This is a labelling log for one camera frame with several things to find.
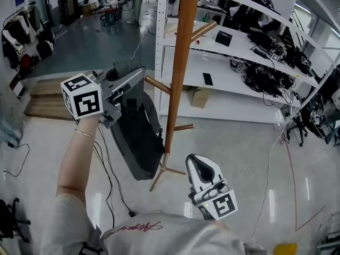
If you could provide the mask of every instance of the floor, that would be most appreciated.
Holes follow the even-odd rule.
[[[165,128],[166,117],[161,116],[160,122]],[[189,123],[194,123],[194,130],[179,131],[174,135],[169,166],[185,170],[185,158],[190,153],[207,156],[219,163],[229,187],[235,191],[239,207],[238,212],[225,218],[224,222],[243,242],[249,242],[265,195],[268,154],[281,130],[270,124],[177,119],[177,125]],[[28,118],[22,143],[29,143],[31,151],[22,173],[18,178],[0,177],[1,198],[8,203],[19,197],[21,209],[32,221],[30,235],[33,241],[31,245],[24,246],[25,254],[30,254],[28,249],[31,254],[39,253],[44,225],[54,200],[59,165],[74,127],[73,122]],[[129,207],[139,213],[162,210],[182,215],[184,203],[189,202],[188,177],[165,174],[156,189],[149,192],[151,181],[134,180],[110,132],[104,130],[104,135]],[[102,138],[97,141],[104,149]],[[296,182],[297,224],[292,168],[286,146],[277,142],[270,159],[269,196],[254,240],[269,251],[273,251],[279,243],[296,242],[297,254],[314,254],[315,245],[327,231],[330,214],[340,208],[340,149],[327,146],[311,133],[305,139],[303,148],[298,146],[292,133],[288,148]],[[20,169],[27,149],[14,150],[2,144],[0,153],[1,169],[15,173]],[[112,222],[105,204],[108,191],[107,177],[94,155],[86,196],[89,217],[102,231],[109,229]],[[116,223],[128,219],[116,183],[112,201]],[[322,211],[312,221],[295,231],[320,209]],[[201,218],[200,213],[194,211],[194,217]],[[5,244],[10,250],[18,248],[13,241]]]
[[[131,12],[123,12],[123,21],[104,28],[99,16],[84,16],[66,28],[67,32],[55,42],[50,57],[40,61],[26,78],[42,75],[97,70],[110,67],[115,61],[130,60],[136,52],[146,69],[155,68],[157,2],[143,1],[140,27],[126,24]]]

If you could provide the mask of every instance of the forearm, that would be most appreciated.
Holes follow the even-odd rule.
[[[95,137],[99,118],[83,118],[76,129]],[[60,166],[57,194],[72,193],[85,203],[93,146],[93,138],[74,132]]]

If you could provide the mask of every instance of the wooden platform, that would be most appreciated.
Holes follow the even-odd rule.
[[[65,106],[60,83],[65,79],[39,81],[32,89],[31,100],[25,110],[26,116],[73,120]]]

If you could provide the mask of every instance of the smartphone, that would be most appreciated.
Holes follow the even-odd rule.
[[[213,86],[213,81],[211,75],[208,73],[203,73],[204,83],[208,86]]]

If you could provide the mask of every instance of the gray t-shirt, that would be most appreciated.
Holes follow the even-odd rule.
[[[100,234],[82,202],[71,194],[60,194],[44,231],[41,254],[79,254],[87,242],[102,248],[102,254],[114,255],[244,255],[242,242],[227,229],[179,215],[137,215]]]

